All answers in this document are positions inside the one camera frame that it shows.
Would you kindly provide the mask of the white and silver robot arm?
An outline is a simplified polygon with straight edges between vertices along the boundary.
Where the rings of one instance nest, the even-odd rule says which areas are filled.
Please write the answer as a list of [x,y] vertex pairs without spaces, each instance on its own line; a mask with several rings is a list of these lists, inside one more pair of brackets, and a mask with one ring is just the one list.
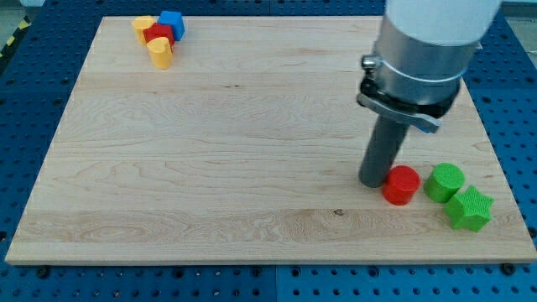
[[434,133],[501,0],[388,0],[357,102]]

